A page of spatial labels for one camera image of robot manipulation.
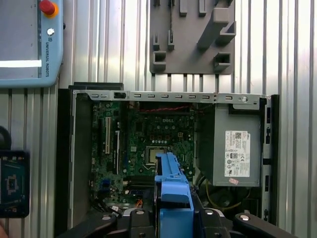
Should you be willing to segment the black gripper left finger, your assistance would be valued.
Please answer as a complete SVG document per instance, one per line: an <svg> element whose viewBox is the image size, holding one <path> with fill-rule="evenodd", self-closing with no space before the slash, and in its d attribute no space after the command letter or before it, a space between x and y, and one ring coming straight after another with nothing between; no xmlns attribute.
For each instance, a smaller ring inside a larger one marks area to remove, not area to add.
<svg viewBox="0 0 317 238"><path fill-rule="evenodd" d="M59 235L60 238L155 238L153 213L133 208L117 217L110 213L94 214Z"/></svg>

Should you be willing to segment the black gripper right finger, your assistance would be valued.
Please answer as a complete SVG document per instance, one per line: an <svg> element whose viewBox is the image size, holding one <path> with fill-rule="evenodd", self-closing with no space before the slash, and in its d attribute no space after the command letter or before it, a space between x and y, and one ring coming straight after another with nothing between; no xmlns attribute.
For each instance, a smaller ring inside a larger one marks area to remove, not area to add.
<svg viewBox="0 0 317 238"><path fill-rule="evenodd" d="M218 210L204 208L194 215L195 238L294 238L295 236L249 213L239 213L233 220Z"/></svg>

